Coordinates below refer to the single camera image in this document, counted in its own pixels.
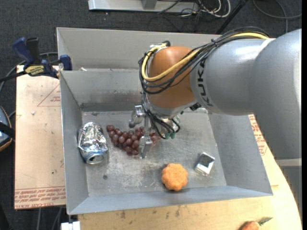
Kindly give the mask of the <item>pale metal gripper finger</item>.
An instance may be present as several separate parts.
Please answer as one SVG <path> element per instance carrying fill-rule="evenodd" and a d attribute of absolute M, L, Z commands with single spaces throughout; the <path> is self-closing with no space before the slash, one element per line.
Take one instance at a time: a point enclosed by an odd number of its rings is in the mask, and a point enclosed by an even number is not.
<path fill-rule="evenodd" d="M 139 157 L 144 159 L 147 152 L 153 146 L 153 141 L 150 136 L 142 136 L 139 140 Z"/>
<path fill-rule="evenodd" d="M 134 128 L 139 125 L 145 118 L 145 111 L 142 105 L 136 105 L 131 113 L 129 127 Z"/>

